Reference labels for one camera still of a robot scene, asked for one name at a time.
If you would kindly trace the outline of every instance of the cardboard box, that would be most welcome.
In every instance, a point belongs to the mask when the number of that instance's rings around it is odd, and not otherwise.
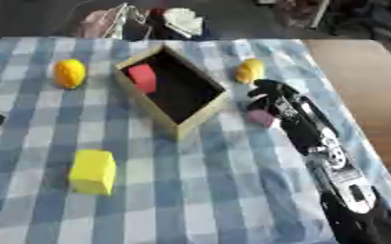
[[[127,70],[148,63],[156,90],[144,94]],[[167,46],[158,46],[115,65],[118,83],[173,138],[181,139],[218,112],[228,94],[205,72]]]

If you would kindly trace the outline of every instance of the yellow ball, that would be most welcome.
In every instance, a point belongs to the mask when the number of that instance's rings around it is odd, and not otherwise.
[[[54,82],[63,88],[74,89],[81,85],[86,77],[86,68],[76,59],[66,59],[54,65]]]
[[[243,84],[253,83],[255,80],[262,79],[263,76],[264,67],[259,59],[247,59],[237,67],[236,79]]]

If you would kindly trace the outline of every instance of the red cube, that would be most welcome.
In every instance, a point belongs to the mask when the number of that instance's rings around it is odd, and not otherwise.
[[[129,76],[145,94],[155,92],[155,73],[148,64],[129,68]]]

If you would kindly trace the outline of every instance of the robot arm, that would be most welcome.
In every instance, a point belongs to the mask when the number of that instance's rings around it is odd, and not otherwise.
[[[278,118],[292,144],[305,156],[336,240],[391,244],[391,210],[355,166],[326,116],[288,85],[258,80],[256,86],[248,94],[255,98],[248,110],[263,110]]]

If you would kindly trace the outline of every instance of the wooden table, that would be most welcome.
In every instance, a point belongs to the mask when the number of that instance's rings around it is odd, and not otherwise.
[[[306,40],[391,172],[391,53],[366,40]]]

